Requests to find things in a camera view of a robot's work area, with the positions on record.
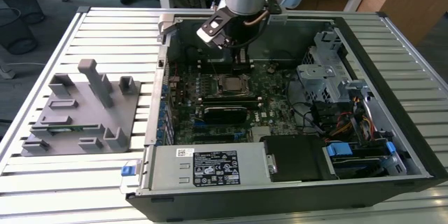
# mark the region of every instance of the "wastebasket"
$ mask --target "wastebasket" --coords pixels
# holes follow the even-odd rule
[[[2,0],[8,7],[14,8],[21,13],[21,19],[28,24],[38,23],[44,20],[45,15],[41,12],[37,0]]]
[[[37,46],[37,40],[14,8],[0,8],[0,44],[13,55],[29,52]]]

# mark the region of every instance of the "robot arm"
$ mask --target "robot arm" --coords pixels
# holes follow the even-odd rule
[[[285,7],[294,7],[300,1],[282,0],[281,3]],[[280,14],[278,6],[272,2],[273,0],[225,0],[225,7],[220,4],[221,8],[197,30],[198,37],[209,46],[220,49],[246,46],[258,34],[260,21],[269,18],[270,14]]]

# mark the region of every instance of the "slatted metal surface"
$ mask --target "slatted metal surface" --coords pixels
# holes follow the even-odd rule
[[[120,167],[141,158],[152,82],[158,53],[156,41],[157,9],[92,8],[77,14],[73,29],[64,35],[52,56],[53,67],[46,76],[68,73],[72,80],[85,81],[77,73],[82,58],[97,61],[97,71],[110,81],[125,73],[142,82],[133,123],[130,151],[121,154],[93,154],[53,157],[21,157],[22,139],[40,115],[50,90],[48,78],[37,80],[0,148],[0,223],[150,223],[124,200],[118,185]],[[422,59],[410,54],[402,40],[392,34],[373,14],[301,12],[305,16],[342,16],[349,24],[409,116],[416,123],[444,166],[448,167],[448,94]],[[353,59],[348,60],[360,76]],[[305,212],[288,215],[244,217],[206,223],[385,223],[390,218],[446,223],[448,183],[420,193],[409,193],[372,208]]]

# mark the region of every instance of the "gray part holder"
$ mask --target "gray part holder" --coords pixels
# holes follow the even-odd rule
[[[85,74],[90,83],[90,89],[96,94],[102,106],[109,108],[113,106],[113,100],[109,96],[110,83],[105,74],[100,75],[96,71],[96,61],[93,59],[81,59],[77,65],[80,73]]]
[[[58,95],[53,92],[49,96],[32,134],[24,141],[22,156],[121,153],[129,149],[141,83],[130,77],[116,82],[109,82],[105,75],[96,77],[102,85],[109,84],[100,87],[113,106],[104,107],[104,100],[97,96],[102,91],[97,91],[94,85],[72,82],[66,74],[56,75],[50,83],[56,88],[50,88]],[[61,129],[38,128],[45,126]]]

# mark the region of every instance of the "power supply label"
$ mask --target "power supply label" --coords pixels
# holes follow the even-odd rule
[[[240,184],[236,151],[193,153],[193,185],[229,186]]]

